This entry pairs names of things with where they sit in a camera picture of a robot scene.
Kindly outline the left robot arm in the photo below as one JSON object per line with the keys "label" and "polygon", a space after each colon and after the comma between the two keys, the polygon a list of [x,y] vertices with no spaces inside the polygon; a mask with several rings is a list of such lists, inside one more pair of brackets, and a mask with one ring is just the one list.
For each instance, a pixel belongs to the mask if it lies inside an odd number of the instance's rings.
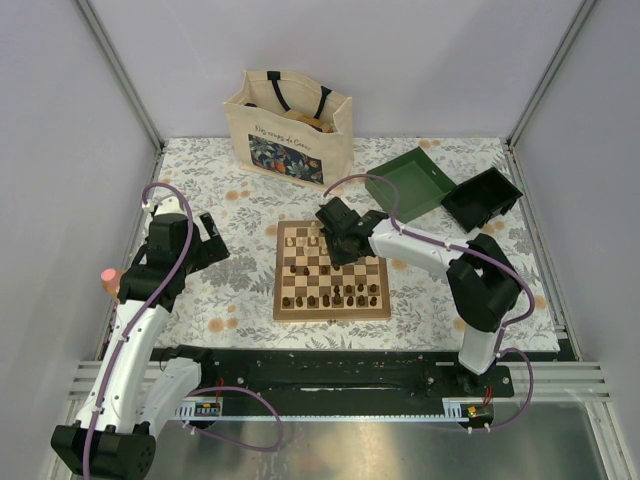
{"label": "left robot arm", "polygon": [[188,393],[205,395],[217,372],[205,355],[176,357],[143,387],[156,340],[189,275],[227,259],[210,214],[191,223],[183,213],[157,213],[132,265],[119,280],[111,341],[87,400],[69,425],[55,427],[51,446],[84,479],[143,479],[157,438]]}

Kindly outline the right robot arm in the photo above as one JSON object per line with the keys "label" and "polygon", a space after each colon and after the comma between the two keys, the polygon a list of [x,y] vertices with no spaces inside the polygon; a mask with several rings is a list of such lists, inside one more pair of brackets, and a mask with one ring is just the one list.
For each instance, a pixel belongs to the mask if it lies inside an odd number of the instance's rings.
{"label": "right robot arm", "polygon": [[455,383],[475,396],[491,382],[499,331],[516,305],[522,282],[497,242],[480,234],[463,244],[424,231],[411,231],[384,212],[363,215],[335,197],[316,212],[331,263],[342,266],[364,257],[399,260],[446,280],[459,317],[466,324]]}

